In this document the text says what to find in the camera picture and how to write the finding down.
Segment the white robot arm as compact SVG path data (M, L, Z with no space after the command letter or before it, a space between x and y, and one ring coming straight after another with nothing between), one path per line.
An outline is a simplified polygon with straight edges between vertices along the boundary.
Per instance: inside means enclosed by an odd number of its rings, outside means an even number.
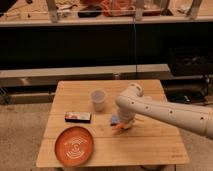
M154 100L137 83L131 83L115 102L123 124L141 114L213 140L213 108Z

